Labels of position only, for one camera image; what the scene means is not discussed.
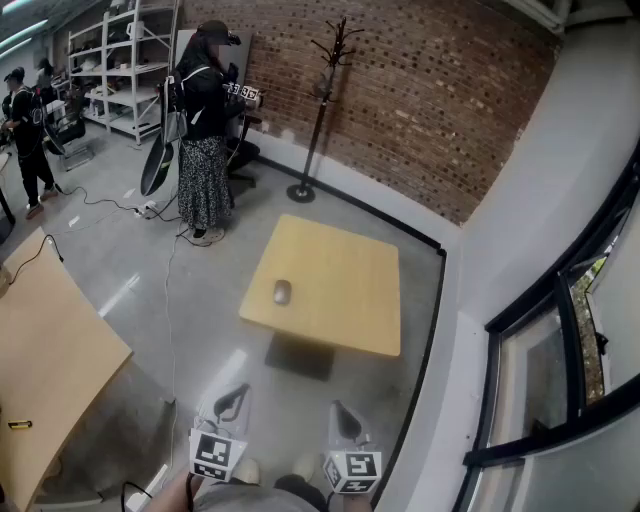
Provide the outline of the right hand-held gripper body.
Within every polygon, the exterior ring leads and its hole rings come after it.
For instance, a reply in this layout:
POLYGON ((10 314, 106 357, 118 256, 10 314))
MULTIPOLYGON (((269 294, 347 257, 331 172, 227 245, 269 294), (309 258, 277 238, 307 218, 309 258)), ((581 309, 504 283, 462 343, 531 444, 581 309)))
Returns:
POLYGON ((371 442, 349 447, 329 444, 322 469, 335 494, 366 495, 382 479, 382 452, 371 442))

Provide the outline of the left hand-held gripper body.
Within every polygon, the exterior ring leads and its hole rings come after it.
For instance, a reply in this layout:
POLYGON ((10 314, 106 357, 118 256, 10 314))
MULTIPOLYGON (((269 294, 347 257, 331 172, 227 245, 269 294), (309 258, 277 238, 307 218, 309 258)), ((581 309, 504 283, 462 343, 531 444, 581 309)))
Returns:
POLYGON ((247 446, 245 440, 233 439, 228 433, 191 428, 189 471, 195 476, 229 483, 247 446))

